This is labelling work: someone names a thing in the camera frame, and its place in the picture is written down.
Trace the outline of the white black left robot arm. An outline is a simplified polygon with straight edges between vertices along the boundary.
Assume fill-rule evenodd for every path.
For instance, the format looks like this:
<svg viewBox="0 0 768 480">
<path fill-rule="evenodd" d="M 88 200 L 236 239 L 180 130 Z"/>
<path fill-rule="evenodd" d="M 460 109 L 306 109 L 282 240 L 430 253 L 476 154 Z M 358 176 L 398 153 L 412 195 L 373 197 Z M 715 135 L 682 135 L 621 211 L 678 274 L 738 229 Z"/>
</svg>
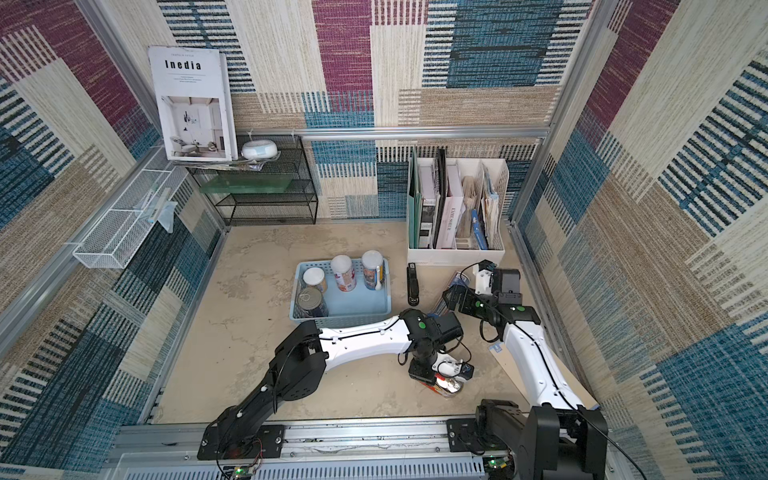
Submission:
<svg viewBox="0 0 768 480">
<path fill-rule="evenodd" d="M 451 355 L 447 344 L 452 341 L 463 341 L 462 326 L 452 312 L 430 317 L 409 308 L 380 322 L 345 328 L 303 322 L 276 347 L 260 383 L 206 426 L 197 458 L 247 457 L 262 424 L 281 404 L 313 394 L 326 372 L 369 357 L 395 355 L 409 360 L 411 379 L 453 395 L 472 379 L 474 366 Z"/>
</svg>

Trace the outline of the short white lidded can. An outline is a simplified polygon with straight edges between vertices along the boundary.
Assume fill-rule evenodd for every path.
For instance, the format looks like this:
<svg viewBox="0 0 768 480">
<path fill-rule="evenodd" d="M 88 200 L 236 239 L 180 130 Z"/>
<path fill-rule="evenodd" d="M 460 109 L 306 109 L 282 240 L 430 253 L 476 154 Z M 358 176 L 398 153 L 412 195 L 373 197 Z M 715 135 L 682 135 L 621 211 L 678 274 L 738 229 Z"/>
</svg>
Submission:
<svg viewBox="0 0 768 480">
<path fill-rule="evenodd" d="M 307 287 L 314 287 L 321 293 L 328 289 L 326 273 L 320 267 L 310 267 L 302 275 L 303 282 Z"/>
</svg>

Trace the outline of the metal can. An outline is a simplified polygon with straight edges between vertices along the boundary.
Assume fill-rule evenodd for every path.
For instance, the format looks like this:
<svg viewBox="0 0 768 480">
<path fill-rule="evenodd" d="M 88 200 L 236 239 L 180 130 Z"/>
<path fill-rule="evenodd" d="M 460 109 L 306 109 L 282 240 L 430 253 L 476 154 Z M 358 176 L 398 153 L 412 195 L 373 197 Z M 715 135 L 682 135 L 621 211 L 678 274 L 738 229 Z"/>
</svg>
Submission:
<svg viewBox="0 0 768 480">
<path fill-rule="evenodd" d="M 296 307 L 301 318 L 323 318 L 328 308 L 323 293 L 315 286 L 304 287 L 297 295 Z"/>
</svg>

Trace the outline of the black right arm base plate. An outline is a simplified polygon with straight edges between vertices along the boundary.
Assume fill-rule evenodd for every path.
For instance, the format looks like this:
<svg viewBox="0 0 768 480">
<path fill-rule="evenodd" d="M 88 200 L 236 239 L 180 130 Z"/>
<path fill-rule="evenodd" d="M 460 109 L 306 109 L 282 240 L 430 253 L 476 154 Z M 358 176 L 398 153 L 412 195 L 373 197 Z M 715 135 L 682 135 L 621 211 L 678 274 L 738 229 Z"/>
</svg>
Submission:
<svg viewBox="0 0 768 480">
<path fill-rule="evenodd" d="M 445 425 L 449 450 L 453 453 L 469 452 L 480 456 L 487 451 L 498 449 L 498 445 L 490 437 L 479 432 L 474 419 L 449 419 Z"/>
</svg>

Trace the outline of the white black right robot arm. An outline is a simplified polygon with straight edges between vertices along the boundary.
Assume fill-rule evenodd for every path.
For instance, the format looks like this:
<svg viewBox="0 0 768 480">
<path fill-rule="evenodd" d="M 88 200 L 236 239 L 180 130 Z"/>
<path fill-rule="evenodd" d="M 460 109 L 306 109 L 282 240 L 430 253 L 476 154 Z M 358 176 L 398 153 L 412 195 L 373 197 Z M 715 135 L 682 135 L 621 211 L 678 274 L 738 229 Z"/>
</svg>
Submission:
<svg viewBox="0 0 768 480">
<path fill-rule="evenodd" d="M 608 427 L 568 385 L 549 348 L 535 308 L 522 302 L 520 273 L 489 261 L 472 265 L 472 285 L 459 281 L 442 294 L 449 310 L 472 316 L 497 332 L 514 359 L 529 404 L 484 400 L 476 412 L 481 439 L 503 443 L 519 479 L 602 479 Z"/>
</svg>

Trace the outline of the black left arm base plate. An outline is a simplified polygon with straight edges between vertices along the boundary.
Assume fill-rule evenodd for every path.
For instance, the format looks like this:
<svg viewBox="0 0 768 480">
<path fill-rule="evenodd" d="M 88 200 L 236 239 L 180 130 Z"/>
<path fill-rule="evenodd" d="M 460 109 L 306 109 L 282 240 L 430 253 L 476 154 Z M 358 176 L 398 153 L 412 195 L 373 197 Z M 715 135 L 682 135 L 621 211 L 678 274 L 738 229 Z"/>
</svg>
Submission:
<svg viewBox="0 0 768 480">
<path fill-rule="evenodd" d="M 284 425 L 262 425 L 257 432 L 236 435 L 234 428 L 209 425 L 203 434 L 196 458 L 201 461 L 278 458 L 282 451 Z"/>
</svg>

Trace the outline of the gold oval sardine tin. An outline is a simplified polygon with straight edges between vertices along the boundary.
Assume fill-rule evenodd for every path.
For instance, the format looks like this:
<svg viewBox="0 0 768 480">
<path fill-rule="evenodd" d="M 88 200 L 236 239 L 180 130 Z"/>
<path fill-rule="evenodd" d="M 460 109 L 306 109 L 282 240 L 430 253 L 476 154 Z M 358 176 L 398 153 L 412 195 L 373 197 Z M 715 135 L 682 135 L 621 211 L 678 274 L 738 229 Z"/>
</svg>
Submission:
<svg viewBox="0 0 768 480">
<path fill-rule="evenodd" d="M 432 383 L 426 383 L 426 387 L 443 397 L 452 398 L 462 390 L 463 383 L 453 378 L 436 375 Z"/>
</svg>

